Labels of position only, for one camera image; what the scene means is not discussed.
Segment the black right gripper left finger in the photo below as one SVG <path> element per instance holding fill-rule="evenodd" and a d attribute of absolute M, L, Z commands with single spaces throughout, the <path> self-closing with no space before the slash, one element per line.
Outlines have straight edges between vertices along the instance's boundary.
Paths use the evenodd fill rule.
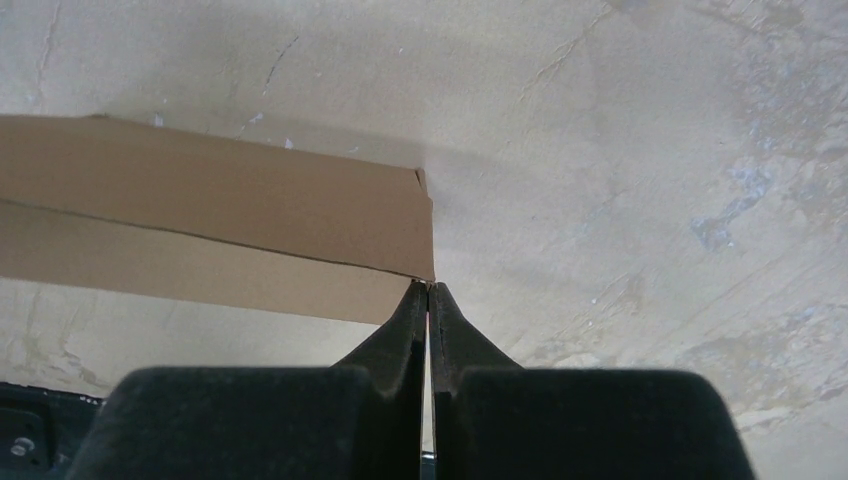
<path fill-rule="evenodd" d="M 416 479 L 427 288 L 328 367 L 155 367 L 107 398 L 73 479 Z"/>

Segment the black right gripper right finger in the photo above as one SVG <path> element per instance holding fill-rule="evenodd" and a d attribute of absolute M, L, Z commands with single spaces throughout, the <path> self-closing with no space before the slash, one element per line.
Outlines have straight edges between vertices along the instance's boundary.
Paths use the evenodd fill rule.
<path fill-rule="evenodd" d="M 525 368 L 429 291 L 440 479 L 751 479 L 703 377 L 668 369 Z"/>

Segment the brown cardboard box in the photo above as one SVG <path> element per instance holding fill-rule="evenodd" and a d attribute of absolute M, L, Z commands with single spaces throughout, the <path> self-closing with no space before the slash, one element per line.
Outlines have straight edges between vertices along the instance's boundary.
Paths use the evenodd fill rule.
<path fill-rule="evenodd" d="M 435 278 L 421 170 L 105 116 L 1 119 L 8 278 L 380 325 Z"/>

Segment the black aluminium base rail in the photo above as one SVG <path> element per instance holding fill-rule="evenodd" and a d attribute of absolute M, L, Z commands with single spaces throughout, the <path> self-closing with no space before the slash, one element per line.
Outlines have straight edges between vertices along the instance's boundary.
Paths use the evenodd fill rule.
<path fill-rule="evenodd" d="M 1 384 L 1 477 L 64 479 L 103 400 Z"/>

